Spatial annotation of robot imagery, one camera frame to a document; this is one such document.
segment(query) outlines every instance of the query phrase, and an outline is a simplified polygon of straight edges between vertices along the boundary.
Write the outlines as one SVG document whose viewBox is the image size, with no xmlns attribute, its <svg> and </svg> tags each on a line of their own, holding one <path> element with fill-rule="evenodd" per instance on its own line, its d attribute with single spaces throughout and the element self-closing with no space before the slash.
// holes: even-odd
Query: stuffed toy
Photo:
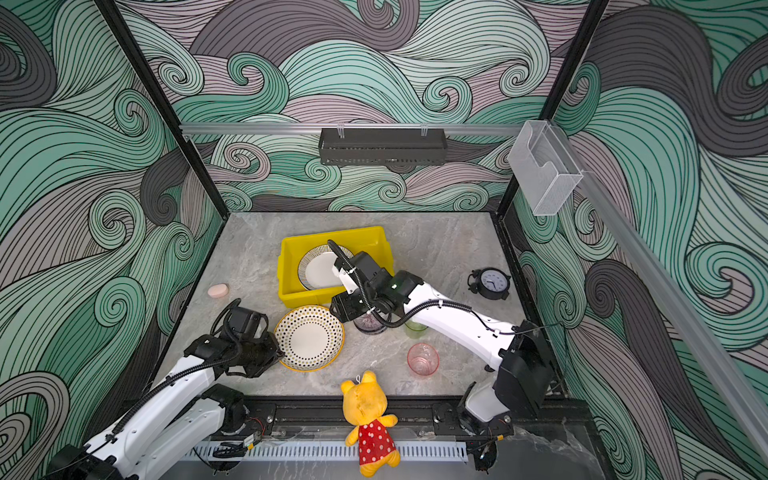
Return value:
<svg viewBox="0 0 768 480">
<path fill-rule="evenodd" d="M 341 384 L 341 392 L 344 394 L 344 418 L 355 425 L 346 437 L 346 446 L 359 442 L 357 451 L 362 476 L 373 477 L 385 463 L 390 467 L 399 465 L 400 454 L 386 431 L 387 427 L 395 426 L 397 417 L 384 415 L 386 396 L 376 382 L 376 374 L 365 372 L 357 385 L 347 380 Z"/>
</svg>

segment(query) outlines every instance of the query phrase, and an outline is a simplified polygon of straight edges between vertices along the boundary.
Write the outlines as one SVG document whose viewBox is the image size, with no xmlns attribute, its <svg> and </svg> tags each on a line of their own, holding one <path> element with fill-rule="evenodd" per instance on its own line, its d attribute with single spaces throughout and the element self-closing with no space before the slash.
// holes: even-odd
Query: white plate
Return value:
<svg viewBox="0 0 768 480">
<path fill-rule="evenodd" d="M 352 256 L 349 249 L 340 245 L 339 247 L 348 257 Z M 331 247 L 320 245 L 313 248 L 299 262 L 299 281 L 307 290 L 341 286 L 341 280 L 333 274 L 331 268 L 334 262 L 336 255 L 331 251 Z"/>
<path fill-rule="evenodd" d="M 297 372 L 312 372 L 339 355 L 344 327 L 324 306 L 301 306 L 277 323 L 275 337 L 286 353 L 280 363 Z"/>
</svg>

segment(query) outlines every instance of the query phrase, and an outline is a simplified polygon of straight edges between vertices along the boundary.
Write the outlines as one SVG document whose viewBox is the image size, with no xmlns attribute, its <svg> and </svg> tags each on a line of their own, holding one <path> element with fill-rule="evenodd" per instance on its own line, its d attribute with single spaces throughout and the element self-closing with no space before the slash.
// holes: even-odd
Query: red polka dot dress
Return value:
<svg viewBox="0 0 768 480">
<path fill-rule="evenodd" d="M 374 463 L 395 450 L 395 443 L 379 420 L 359 428 L 360 465 Z"/>
</svg>

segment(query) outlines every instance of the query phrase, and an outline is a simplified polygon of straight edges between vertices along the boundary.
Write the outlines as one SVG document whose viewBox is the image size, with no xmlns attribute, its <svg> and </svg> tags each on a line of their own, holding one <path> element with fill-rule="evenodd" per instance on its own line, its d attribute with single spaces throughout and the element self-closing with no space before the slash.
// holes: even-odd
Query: green cup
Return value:
<svg viewBox="0 0 768 480">
<path fill-rule="evenodd" d="M 421 323 L 413 322 L 411 320 L 408 320 L 404 327 L 406 328 L 406 335 L 412 339 L 420 339 L 427 333 L 427 329 L 429 328 L 427 325 L 422 325 Z"/>
</svg>

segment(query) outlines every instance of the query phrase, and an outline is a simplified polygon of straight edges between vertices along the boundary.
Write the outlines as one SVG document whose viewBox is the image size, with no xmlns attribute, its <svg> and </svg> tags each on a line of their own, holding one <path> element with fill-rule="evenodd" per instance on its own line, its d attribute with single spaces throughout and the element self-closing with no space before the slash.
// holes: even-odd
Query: alarm clock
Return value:
<svg viewBox="0 0 768 480">
<path fill-rule="evenodd" d="M 511 277 L 498 268 L 473 270 L 467 277 L 469 291 L 479 293 L 490 300 L 506 300 L 509 296 L 509 280 Z"/>
</svg>

